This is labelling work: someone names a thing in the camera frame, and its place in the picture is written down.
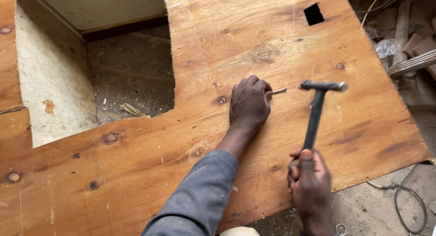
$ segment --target left hand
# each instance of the left hand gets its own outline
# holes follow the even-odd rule
[[[271,112],[273,89],[255,75],[233,87],[230,101],[230,125],[256,133]]]

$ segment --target hammer handle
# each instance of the hammer handle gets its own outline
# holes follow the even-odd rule
[[[312,111],[310,112],[309,125],[307,127],[306,139],[302,150],[313,150],[315,139],[317,138],[318,125],[320,123],[321,113],[323,111],[323,104],[326,92],[324,90],[317,90],[312,102]]]

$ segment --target rectangular hole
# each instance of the rectangular hole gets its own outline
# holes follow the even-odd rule
[[[324,22],[324,17],[321,14],[320,8],[317,3],[304,9],[304,15],[306,16],[306,20],[309,23],[309,26]]]

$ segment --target gray sleeve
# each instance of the gray sleeve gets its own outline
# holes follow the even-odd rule
[[[141,236],[211,236],[221,221],[238,161],[214,150],[189,171]]]

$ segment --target hammer head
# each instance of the hammer head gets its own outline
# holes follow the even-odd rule
[[[348,84],[345,82],[312,82],[309,79],[305,79],[301,82],[301,88],[310,90],[337,90],[337,91],[346,91],[348,89]]]

